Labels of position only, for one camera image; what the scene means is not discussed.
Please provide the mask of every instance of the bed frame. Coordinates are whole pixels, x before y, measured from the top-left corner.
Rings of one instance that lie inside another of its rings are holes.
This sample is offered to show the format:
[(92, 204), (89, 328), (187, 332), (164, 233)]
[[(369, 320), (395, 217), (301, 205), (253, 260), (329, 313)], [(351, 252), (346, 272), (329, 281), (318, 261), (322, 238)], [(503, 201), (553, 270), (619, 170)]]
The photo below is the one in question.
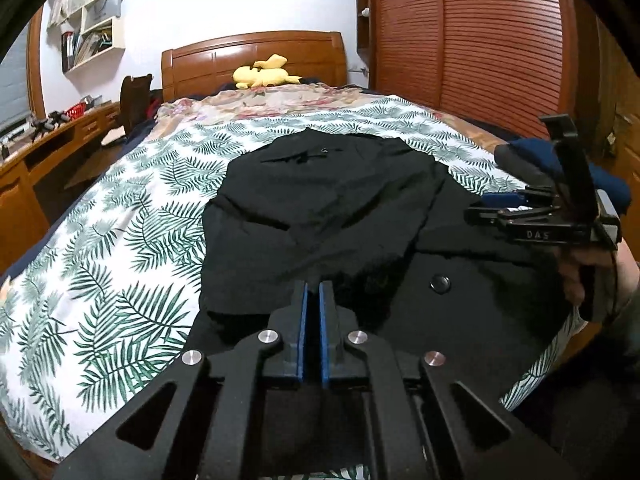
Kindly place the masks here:
[(233, 81), (239, 66), (267, 60), (272, 54), (288, 59), (291, 75), (315, 77), (329, 86), (347, 83), (347, 63), (340, 32), (276, 30), (225, 36), (162, 53), (162, 96), (165, 101), (209, 95)]

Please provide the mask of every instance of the sleeve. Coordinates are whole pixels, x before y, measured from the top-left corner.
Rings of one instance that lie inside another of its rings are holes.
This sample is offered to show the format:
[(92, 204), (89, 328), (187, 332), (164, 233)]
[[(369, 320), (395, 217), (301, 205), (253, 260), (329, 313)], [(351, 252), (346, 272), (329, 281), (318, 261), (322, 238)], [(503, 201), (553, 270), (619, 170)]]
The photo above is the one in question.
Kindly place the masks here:
[(615, 366), (640, 379), (640, 287), (600, 335)]

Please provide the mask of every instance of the yellow plush toy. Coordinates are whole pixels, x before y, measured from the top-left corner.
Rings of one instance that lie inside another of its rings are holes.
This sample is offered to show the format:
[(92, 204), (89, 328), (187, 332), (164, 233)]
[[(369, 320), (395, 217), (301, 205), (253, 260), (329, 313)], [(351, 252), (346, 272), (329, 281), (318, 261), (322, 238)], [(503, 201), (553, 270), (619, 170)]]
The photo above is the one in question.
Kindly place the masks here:
[(249, 87), (281, 85), (283, 83), (300, 84), (300, 78), (289, 75), (282, 66), (287, 62), (286, 57), (273, 54), (267, 61), (256, 61), (252, 68), (241, 66), (234, 72), (236, 88), (245, 90)]

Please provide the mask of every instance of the wooden desk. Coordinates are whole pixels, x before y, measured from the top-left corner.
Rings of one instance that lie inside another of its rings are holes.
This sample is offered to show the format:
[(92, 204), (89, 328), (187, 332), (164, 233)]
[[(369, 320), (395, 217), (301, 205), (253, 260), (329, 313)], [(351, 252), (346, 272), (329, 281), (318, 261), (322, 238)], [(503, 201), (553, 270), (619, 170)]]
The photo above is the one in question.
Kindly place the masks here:
[(0, 274), (49, 229), (33, 186), (86, 143), (117, 126), (120, 104), (89, 110), (0, 164)]

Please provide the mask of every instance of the wooden wardrobe door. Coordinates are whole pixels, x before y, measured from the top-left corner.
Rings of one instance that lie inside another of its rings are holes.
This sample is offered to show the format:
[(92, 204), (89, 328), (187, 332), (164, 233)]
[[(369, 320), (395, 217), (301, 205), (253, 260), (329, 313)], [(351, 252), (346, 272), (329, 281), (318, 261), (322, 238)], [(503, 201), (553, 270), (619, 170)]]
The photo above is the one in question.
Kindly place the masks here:
[(527, 137), (559, 111), (559, 0), (444, 0), (441, 108)]
[(378, 0), (376, 25), (381, 92), (524, 136), (572, 111), (572, 0)]
[(442, 0), (378, 0), (372, 88), (438, 106), (442, 79)]

